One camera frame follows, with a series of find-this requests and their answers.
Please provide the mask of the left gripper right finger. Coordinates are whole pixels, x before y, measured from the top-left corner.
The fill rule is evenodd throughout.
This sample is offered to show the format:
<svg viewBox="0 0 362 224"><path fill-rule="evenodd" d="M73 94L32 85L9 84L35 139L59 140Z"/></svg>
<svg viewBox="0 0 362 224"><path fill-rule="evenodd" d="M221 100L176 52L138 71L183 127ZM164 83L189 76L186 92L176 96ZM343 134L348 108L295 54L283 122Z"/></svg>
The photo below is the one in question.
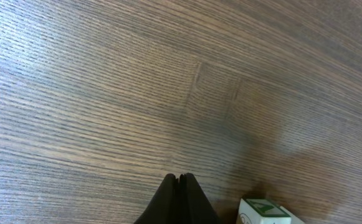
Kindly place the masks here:
<svg viewBox="0 0 362 224"><path fill-rule="evenodd" d="M179 177L178 223L218 224L221 220L192 173Z"/></svg>

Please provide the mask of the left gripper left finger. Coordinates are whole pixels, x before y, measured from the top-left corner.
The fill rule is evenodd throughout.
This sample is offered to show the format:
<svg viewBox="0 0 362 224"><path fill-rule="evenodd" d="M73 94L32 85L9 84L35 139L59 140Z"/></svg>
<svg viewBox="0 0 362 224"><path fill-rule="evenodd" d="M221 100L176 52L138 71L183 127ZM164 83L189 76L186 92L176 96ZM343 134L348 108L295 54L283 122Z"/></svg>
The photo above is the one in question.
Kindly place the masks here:
<svg viewBox="0 0 362 224"><path fill-rule="evenodd" d="M179 223L179 210L176 198L177 179L167 174L145 211L134 224L176 224Z"/></svg>

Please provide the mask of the plain white block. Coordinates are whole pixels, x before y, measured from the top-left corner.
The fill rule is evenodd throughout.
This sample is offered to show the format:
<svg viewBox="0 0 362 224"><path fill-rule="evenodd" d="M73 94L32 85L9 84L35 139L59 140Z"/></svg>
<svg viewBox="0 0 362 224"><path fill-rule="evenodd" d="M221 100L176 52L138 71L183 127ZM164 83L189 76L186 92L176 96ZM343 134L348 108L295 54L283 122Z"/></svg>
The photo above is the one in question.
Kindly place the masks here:
<svg viewBox="0 0 362 224"><path fill-rule="evenodd" d="M236 224L305 224L305 222L270 200L242 198Z"/></svg>

